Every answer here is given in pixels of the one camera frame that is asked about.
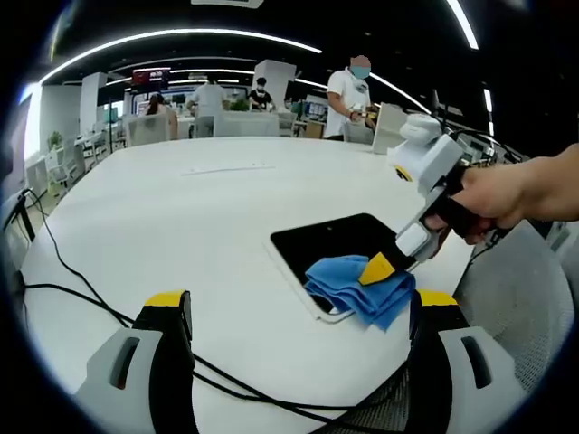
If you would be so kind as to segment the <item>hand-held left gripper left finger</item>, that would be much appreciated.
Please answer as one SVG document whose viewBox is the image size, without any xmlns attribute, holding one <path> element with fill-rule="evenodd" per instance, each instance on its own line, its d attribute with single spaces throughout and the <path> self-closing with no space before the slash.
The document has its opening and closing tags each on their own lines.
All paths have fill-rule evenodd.
<svg viewBox="0 0 579 434">
<path fill-rule="evenodd" d="M 87 362 L 74 394 L 107 433 L 194 433 L 191 298 L 156 294 Z"/>
</svg>

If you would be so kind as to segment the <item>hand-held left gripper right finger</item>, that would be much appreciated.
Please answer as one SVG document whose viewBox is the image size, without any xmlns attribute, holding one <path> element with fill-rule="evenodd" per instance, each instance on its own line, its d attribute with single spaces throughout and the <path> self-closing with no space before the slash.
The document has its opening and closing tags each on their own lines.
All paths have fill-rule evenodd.
<svg viewBox="0 0 579 434">
<path fill-rule="evenodd" d="M 525 400 L 511 355 L 450 295 L 413 294 L 410 433 L 492 433 Z"/>
</svg>

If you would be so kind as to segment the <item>person's right hand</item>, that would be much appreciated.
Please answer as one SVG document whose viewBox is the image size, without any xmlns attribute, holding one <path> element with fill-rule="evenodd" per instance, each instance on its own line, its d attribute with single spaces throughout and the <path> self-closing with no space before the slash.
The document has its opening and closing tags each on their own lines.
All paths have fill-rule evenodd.
<svg viewBox="0 0 579 434">
<path fill-rule="evenodd" d="M 471 168 L 451 199 L 476 215 L 463 239 L 471 245 L 493 227 L 510 229 L 524 219 L 542 220 L 539 168 L 542 158 L 516 165 Z"/>
</svg>

